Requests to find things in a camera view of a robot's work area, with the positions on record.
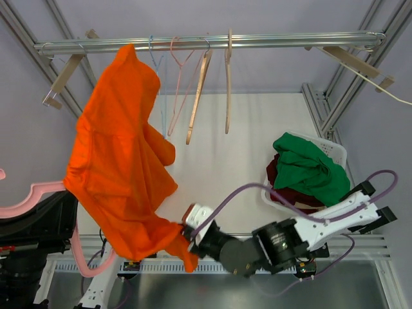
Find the green t shirt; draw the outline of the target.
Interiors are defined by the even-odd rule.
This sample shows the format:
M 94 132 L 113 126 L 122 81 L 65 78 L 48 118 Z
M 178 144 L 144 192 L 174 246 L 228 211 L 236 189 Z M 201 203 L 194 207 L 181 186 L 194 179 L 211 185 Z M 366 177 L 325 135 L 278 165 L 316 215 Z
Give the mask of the green t shirt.
M 273 188 L 292 189 L 330 207 L 350 190 L 346 171 L 315 144 L 284 133 L 273 143 L 277 160 Z

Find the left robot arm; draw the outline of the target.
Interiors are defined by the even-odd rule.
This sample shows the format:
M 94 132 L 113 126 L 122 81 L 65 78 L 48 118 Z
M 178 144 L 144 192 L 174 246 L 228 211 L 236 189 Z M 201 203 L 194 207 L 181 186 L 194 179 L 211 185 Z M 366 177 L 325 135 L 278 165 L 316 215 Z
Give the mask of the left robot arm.
M 121 258 L 106 243 L 97 268 L 87 266 L 77 228 L 78 200 L 60 183 L 32 185 L 21 202 L 1 207 L 1 308 L 47 308 L 48 256 L 70 250 L 92 282 L 77 308 L 107 308 Z

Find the orange t shirt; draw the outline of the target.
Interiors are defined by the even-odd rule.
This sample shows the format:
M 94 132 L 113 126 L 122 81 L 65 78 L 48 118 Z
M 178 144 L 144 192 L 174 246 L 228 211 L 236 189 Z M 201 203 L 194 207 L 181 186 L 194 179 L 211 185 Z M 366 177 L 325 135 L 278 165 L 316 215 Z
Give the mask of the orange t shirt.
M 167 171 L 175 148 L 149 123 L 159 89 L 134 46 L 121 47 L 79 117 L 63 183 L 119 256 L 140 261 L 164 250 L 192 272 L 198 258 L 182 226 L 156 214 L 178 188 Z

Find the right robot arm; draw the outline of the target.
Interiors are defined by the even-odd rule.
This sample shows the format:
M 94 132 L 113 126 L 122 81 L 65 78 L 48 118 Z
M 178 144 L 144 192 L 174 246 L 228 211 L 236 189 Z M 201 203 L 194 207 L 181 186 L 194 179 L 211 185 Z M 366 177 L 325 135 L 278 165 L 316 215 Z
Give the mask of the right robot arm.
M 296 266 L 299 258 L 312 259 L 335 235 L 344 232 L 365 234 L 396 220 L 389 207 L 377 208 L 375 192 L 364 181 L 342 200 L 314 214 L 300 214 L 268 223 L 248 239 L 224 233 L 218 227 L 217 210 L 193 203 L 183 215 L 183 235 L 189 251 L 200 258 L 211 257 L 234 275 L 250 277 L 258 270 L 276 274 Z

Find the blue wire hanger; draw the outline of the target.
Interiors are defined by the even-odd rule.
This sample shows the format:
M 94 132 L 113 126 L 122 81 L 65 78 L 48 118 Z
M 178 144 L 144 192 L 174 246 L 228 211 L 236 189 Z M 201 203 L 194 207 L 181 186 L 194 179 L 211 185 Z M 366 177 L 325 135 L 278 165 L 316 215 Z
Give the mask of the blue wire hanger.
M 149 42 L 148 42 L 148 47 L 149 47 L 149 54 L 152 60 L 152 63 L 155 68 L 155 72 L 157 77 L 162 80 L 160 76 L 160 67 L 164 65 L 164 79 L 167 80 L 167 55 L 166 52 L 163 51 L 160 58 L 158 60 L 155 59 L 153 55 L 153 47 L 152 47 L 152 41 L 154 37 L 153 35 L 149 36 Z M 162 97 L 164 101 L 160 104 L 160 116 L 161 116 L 161 130 L 162 130 L 162 136 L 164 139 L 167 139 L 167 132 L 166 132 L 166 124 L 167 124 L 167 86 L 164 86 L 164 93 L 161 94 L 161 92 L 158 92 L 158 96 Z

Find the wooden hanger with metal hook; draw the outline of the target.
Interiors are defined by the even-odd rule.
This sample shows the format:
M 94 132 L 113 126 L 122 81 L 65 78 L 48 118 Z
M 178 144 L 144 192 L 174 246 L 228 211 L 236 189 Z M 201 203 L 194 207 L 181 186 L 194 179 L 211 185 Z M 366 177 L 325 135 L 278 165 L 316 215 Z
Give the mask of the wooden hanger with metal hook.
M 192 109 L 192 113 L 191 113 L 191 119 L 190 119 L 190 122 L 189 122 L 189 127 L 188 127 L 188 131 L 187 131 L 186 142 L 185 142 L 187 145 L 189 145 L 190 142 L 191 142 L 192 132 L 193 132 L 193 128 L 194 128 L 194 121 L 196 119 L 196 113 L 197 113 L 198 105 L 200 103 L 200 98 L 201 98 L 203 86 L 205 84 L 206 74 L 207 74 L 209 64 L 210 64 L 210 61 L 211 61 L 211 57 L 212 57 L 212 50 L 211 50 L 210 44 L 209 44 L 207 39 L 205 39 L 205 41 L 208 44 L 208 49 L 203 54 L 203 58 L 201 60 L 200 76 L 199 76 L 198 85 L 197 85 L 197 88 L 196 88 L 196 94 L 195 94 L 193 109 Z

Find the pink plastic hanger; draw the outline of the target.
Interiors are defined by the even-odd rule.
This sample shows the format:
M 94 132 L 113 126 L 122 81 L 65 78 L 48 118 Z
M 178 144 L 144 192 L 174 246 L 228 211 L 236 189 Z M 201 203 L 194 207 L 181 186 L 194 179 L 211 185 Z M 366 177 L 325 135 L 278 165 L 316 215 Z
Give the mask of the pink plastic hanger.
M 30 191 L 27 197 L 23 201 L 15 205 L 1 207 L 1 219 L 9 219 L 21 216 L 32 210 L 44 194 L 60 192 L 64 191 L 65 189 L 66 188 L 62 181 L 33 183 L 30 186 Z M 96 277 L 103 274 L 115 264 L 115 260 L 118 258 L 116 252 L 111 249 L 109 251 L 109 256 L 105 260 L 103 260 L 103 263 L 99 267 L 91 269 L 87 266 L 80 242 L 77 216 L 75 216 L 75 227 L 73 230 L 73 235 L 70 238 L 70 243 L 73 258 L 78 266 L 80 274 L 83 277 Z

